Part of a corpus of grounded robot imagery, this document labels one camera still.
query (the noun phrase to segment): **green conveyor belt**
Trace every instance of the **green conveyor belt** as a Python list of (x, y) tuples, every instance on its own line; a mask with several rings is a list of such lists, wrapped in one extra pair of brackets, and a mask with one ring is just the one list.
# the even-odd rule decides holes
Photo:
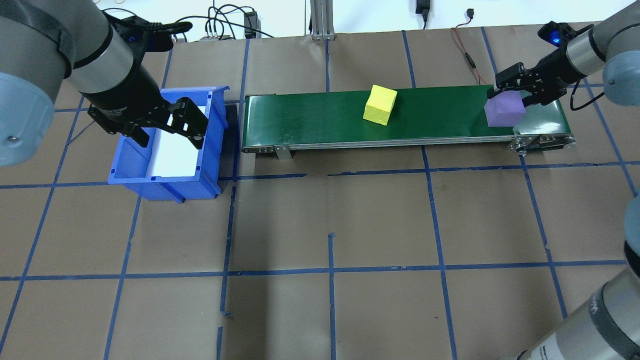
[(570, 135), (558, 101), (528, 107), (517, 127), (488, 127), (484, 104), (490, 87), (400, 89), (388, 126), (362, 119), (369, 91), (249, 96), (243, 151), (272, 145), (313, 149), (508, 141), (515, 135)]

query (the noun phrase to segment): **robotic arm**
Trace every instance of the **robotic arm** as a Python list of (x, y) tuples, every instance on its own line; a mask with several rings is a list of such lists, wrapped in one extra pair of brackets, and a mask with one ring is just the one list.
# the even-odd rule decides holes
[(106, 132), (146, 147), (142, 127), (157, 127), (201, 149), (207, 118), (187, 97), (165, 101), (141, 65), (145, 51), (170, 50), (170, 35), (190, 28), (189, 22), (120, 20), (91, 0), (2, 0), (0, 166), (35, 154), (64, 78), (92, 103), (88, 113)]
[(495, 76), (491, 99), (506, 90), (526, 90), (524, 106), (547, 105), (566, 94), (566, 87), (604, 68), (604, 93), (623, 106), (640, 106), (640, 2), (636, 1), (596, 26), (579, 31), (545, 31), (559, 46), (538, 64), (517, 63)]
[[(596, 26), (574, 31), (547, 24), (538, 35), (558, 49), (532, 69), (517, 63), (498, 73), (487, 97), (526, 90), (523, 105), (547, 105), (566, 87), (604, 68), (604, 94), (623, 106), (640, 106), (640, 1)], [(589, 300), (514, 360), (640, 359), (640, 197), (624, 221), (627, 267)]]

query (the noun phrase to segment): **yellow foam cube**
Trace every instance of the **yellow foam cube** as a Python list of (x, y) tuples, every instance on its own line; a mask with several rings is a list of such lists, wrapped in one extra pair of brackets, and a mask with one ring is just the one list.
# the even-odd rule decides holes
[(391, 109), (396, 102), (398, 92), (382, 86), (374, 85), (371, 95), (364, 107), (362, 118), (386, 126), (391, 116)]

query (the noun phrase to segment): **blue led light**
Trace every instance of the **blue led light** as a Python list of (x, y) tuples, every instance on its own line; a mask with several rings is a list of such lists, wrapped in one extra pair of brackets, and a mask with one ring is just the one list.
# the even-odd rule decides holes
[(554, 45), (560, 45), (561, 41), (562, 39), (560, 39), (560, 33), (558, 30), (551, 31), (551, 34), (549, 34), (549, 42)]

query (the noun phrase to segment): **red cable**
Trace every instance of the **red cable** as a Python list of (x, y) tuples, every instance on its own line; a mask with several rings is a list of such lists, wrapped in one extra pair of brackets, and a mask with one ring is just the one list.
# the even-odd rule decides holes
[[(453, 33), (456, 35), (456, 38), (458, 38), (458, 41), (460, 42), (460, 47), (462, 48), (462, 52), (463, 52), (463, 54), (467, 54), (468, 52), (467, 52), (467, 49), (465, 49), (465, 44), (463, 44), (463, 43), (462, 43), (462, 39), (460, 38), (460, 34), (458, 34), (457, 27), (458, 27), (458, 26), (468, 25), (470, 22), (471, 22), (471, 19), (469, 19), (469, 21), (467, 21), (467, 22), (464, 22), (463, 24), (458, 24), (458, 25), (456, 25), (456, 27), (455, 27), (455, 28), (451, 28), (451, 31), (453, 31)], [(480, 80), (482, 80), (482, 82), (483, 82), (485, 85), (487, 85), (486, 80), (484, 80), (484, 78), (480, 75), (480, 72), (478, 71), (478, 69), (476, 68), (476, 69), (474, 69), (474, 70), (475, 70), (476, 74), (478, 75), (478, 78), (479, 78)]]

